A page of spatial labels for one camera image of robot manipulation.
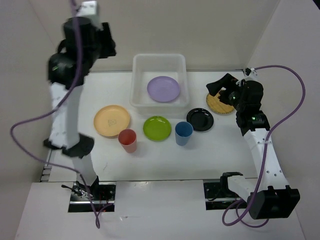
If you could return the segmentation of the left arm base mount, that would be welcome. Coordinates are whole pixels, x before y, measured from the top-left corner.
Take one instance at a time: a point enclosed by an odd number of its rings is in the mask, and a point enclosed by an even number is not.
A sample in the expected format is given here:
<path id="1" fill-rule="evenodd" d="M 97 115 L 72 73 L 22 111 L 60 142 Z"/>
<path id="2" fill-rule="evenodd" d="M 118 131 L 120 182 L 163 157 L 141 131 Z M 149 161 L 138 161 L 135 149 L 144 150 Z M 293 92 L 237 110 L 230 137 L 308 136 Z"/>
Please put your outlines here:
<path id="1" fill-rule="evenodd" d="M 94 208 L 99 212 L 104 208 L 103 212 L 113 212 L 115 210 L 116 183 L 100 182 L 98 195 L 92 196 Z M 69 213 L 89 213 L 92 207 L 88 199 L 88 195 L 80 190 L 77 183 L 74 182 L 70 194 L 68 212 Z"/>

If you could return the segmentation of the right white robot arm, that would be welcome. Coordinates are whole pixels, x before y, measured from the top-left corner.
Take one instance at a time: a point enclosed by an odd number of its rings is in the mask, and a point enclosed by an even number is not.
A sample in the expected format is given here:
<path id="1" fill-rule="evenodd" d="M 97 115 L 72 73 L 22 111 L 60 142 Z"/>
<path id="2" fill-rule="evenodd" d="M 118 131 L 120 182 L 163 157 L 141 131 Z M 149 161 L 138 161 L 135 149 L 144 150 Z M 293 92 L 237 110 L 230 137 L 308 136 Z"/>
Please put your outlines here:
<path id="1" fill-rule="evenodd" d="M 275 153 L 271 127 L 261 110 L 262 84 L 238 80 L 227 73 L 206 88 L 211 96 L 236 110 L 237 126 L 249 146 L 258 174 L 253 185 L 240 172 L 224 172 L 220 177 L 220 193 L 225 197 L 238 195 L 254 220 L 288 218 L 300 200 L 300 193 L 290 187 Z"/>

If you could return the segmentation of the orange plastic plate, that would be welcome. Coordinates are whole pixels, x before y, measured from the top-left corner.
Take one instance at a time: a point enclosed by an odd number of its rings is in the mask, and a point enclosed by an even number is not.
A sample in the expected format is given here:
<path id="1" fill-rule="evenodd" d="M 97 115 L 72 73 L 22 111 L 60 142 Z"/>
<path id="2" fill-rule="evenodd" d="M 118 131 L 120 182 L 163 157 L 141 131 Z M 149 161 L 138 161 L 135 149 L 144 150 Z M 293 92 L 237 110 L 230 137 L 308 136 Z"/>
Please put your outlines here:
<path id="1" fill-rule="evenodd" d="M 126 129 L 131 121 L 129 112 L 120 105 L 107 105 L 101 108 L 93 119 L 98 134 L 104 137 L 115 137 Z"/>

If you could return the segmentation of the purple plastic plate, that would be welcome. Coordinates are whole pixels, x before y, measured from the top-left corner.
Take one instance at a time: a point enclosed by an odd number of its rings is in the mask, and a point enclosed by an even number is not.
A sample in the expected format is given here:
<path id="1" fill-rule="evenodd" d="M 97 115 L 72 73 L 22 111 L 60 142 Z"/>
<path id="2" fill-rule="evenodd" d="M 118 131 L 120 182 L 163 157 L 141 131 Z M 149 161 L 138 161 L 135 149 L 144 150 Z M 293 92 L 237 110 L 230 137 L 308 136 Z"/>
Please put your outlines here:
<path id="1" fill-rule="evenodd" d="M 179 96 L 180 85 L 172 77 L 157 76 L 147 84 L 147 92 L 154 101 L 168 103 Z"/>

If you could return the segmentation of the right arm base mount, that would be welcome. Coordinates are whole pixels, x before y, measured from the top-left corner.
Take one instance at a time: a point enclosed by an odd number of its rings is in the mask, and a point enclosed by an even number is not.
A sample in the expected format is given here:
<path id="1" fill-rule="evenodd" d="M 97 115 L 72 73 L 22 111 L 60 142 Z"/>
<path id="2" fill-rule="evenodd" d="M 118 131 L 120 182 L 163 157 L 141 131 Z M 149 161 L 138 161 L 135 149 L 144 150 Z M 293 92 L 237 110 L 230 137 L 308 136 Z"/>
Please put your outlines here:
<path id="1" fill-rule="evenodd" d="M 225 210 L 229 205 L 241 199 L 236 193 L 223 190 L 217 179 L 204 180 L 203 189 L 207 211 Z"/>

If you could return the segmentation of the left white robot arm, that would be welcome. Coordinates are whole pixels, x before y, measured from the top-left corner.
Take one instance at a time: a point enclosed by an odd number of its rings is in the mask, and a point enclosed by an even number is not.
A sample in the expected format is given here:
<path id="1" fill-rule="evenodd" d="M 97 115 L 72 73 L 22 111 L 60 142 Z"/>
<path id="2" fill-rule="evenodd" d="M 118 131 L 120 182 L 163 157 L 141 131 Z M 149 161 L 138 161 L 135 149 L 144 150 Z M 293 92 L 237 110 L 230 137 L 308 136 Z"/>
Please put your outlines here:
<path id="1" fill-rule="evenodd" d="M 88 200 L 99 196 L 99 177 L 92 163 L 94 138 L 79 133 L 78 115 L 85 77 L 96 60 L 116 55 L 116 44 L 108 22 L 101 28 L 88 17 L 75 17 L 79 24 L 82 51 L 78 51 L 73 19 L 63 24 L 64 39 L 47 64 L 52 100 L 52 128 L 43 145 L 72 161 L 76 173 L 77 190 Z"/>

